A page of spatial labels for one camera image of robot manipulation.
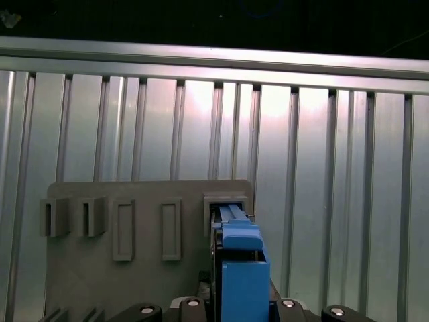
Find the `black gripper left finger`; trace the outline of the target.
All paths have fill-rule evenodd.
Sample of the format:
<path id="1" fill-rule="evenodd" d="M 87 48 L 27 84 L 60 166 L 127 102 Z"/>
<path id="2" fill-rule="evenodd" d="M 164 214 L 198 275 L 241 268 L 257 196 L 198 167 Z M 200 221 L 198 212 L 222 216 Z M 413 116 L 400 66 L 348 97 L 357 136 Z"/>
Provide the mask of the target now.
<path id="1" fill-rule="evenodd" d="M 211 300 L 212 277 L 209 271 L 198 274 L 198 290 L 195 296 L 172 300 L 163 311 L 154 303 L 143 302 L 131 305 L 113 317 L 114 321 L 213 321 Z"/>

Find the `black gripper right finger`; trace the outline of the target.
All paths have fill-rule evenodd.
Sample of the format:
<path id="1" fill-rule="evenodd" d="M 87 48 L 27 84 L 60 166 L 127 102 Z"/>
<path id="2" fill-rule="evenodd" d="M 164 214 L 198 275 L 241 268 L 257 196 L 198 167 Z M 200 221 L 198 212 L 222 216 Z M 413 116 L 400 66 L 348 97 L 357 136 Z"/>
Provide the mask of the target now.
<path id="1" fill-rule="evenodd" d="M 269 321 L 277 322 L 373 322 L 366 315 L 343 305 L 330 305 L 313 313 L 303 301 L 282 298 L 270 281 Z"/>

